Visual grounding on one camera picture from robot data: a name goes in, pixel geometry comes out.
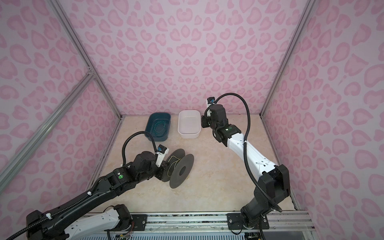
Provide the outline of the dark grey cable spool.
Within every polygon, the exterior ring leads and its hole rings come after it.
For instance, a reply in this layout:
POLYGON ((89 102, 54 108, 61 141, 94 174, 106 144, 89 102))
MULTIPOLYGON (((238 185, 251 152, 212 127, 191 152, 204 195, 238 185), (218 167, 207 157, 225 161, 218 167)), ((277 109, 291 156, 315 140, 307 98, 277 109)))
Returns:
POLYGON ((163 161, 162 165, 168 166, 168 181, 171 189, 178 188, 189 176, 193 165, 194 155, 186 154, 184 149, 177 149, 163 161))

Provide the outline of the white plastic tray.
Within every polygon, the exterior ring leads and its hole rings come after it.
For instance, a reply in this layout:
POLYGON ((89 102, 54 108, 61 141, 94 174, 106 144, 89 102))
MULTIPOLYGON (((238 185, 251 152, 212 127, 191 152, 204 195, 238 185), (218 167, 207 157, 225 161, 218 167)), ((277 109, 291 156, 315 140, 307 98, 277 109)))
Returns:
POLYGON ((201 132, 201 115, 197 110, 183 110, 179 113, 178 133, 183 139, 196 139, 201 132))

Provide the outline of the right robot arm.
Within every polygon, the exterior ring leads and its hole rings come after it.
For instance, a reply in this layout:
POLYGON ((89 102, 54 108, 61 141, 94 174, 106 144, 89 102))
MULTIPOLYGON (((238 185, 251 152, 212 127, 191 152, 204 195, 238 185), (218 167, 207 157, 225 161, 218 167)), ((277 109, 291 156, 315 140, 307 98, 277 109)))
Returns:
POLYGON ((229 123, 223 105, 209 104, 202 116, 202 128, 211 128, 213 136, 245 162, 248 173, 257 182, 252 200, 241 208, 240 221, 244 228, 260 228, 266 223, 267 214, 277 210, 268 198, 279 204, 291 195, 289 170, 284 165, 276 165, 246 141, 241 130, 229 123))

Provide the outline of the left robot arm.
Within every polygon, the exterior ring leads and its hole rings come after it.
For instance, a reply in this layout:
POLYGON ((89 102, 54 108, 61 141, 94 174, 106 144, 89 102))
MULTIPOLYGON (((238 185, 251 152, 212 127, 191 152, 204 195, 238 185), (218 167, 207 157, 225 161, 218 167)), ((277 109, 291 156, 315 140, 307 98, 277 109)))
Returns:
POLYGON ((159 177, 165 154, 144 151, 133 162, 100 177, 93 186, 74 199, 44 213, 34 211, 27 216, 29 240, 67 239, 65 229, 101 204, 134 189, 139 183, 159 177))

